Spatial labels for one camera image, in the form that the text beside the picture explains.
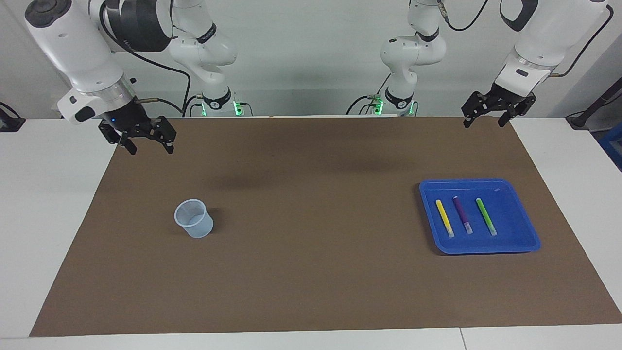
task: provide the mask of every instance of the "plastic cup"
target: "plastic cup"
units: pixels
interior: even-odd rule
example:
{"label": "plastic cup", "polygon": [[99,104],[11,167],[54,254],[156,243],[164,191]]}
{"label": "plastic cup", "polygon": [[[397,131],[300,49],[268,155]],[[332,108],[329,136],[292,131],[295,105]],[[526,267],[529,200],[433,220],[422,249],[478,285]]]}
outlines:
{"label": "plastic cup", "polygon": [[214,220],[198,199],[189,199],[177,206],[175,222],[193,238],[203,238],[214,228]]}

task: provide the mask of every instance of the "blue box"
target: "blue box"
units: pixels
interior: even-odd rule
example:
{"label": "blue box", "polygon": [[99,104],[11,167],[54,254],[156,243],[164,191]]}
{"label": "blue box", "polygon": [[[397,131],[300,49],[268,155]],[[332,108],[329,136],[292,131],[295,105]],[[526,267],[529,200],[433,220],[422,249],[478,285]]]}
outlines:
{"label": "blue box", "polygon": [[[512,185],[503,179],[426,180],[419,185],[434,242],[446,254],[522,253],[540,249],[536,233]],[[473,228],[467,234],[453,204],[457,196]],[[492,236],[475,199],[481,198],[498,235]],[[436,207],[443,202],[455,237]]]}

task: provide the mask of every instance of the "purple marker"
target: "purple marker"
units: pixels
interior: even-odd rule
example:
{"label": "purple marker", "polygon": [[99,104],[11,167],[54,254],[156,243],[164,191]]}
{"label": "purple marker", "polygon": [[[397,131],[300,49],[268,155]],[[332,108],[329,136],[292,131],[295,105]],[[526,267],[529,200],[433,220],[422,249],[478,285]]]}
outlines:
{"label": "purple marker", "polygon": [[473,229],[471,228],[471,224],[469,224],[467,215],[465,214],[464,209],[462,209],[462,204],[460,204],[460,200],[458,197],[453,198],[453,205],[456,206],[456,210],[458,211],[458,215],[460,216],[460,220],[462,220],[462,224],[464,224],[466,232],[468,234],[473,233]]}

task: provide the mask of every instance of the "white table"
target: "white table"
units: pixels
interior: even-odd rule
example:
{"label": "white table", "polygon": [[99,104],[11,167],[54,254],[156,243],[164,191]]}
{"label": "white table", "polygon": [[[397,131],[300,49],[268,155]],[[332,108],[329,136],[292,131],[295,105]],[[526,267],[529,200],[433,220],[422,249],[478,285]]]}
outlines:
{"label": "white table", "polygon": [[[622,349],[620,324],[25,339],[112,157],[97,123],[29,120],[0,134],[0,350]],[[622,308],[622,173],[563,119],[512,124]]]}

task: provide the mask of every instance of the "yellow marker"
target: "yellow marker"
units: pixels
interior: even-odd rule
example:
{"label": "yellow marker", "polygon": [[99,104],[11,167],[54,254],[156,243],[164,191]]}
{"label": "yellow marker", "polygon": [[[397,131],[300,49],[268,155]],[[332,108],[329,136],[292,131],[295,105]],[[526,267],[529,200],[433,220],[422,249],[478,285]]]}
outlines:
{"label": "yellow marker", "polygon": [[445,212],[445,208],[443,207],[443,203],[440,201],[440,199],[436,200],[436,207],[439,208],[440,217],[443,219],[443,223],[445,224],[445,228],[447,229],[449,238],[453,238],[454,234],[452,225],[449,223],[449,218],[447,217],[447,213]]}

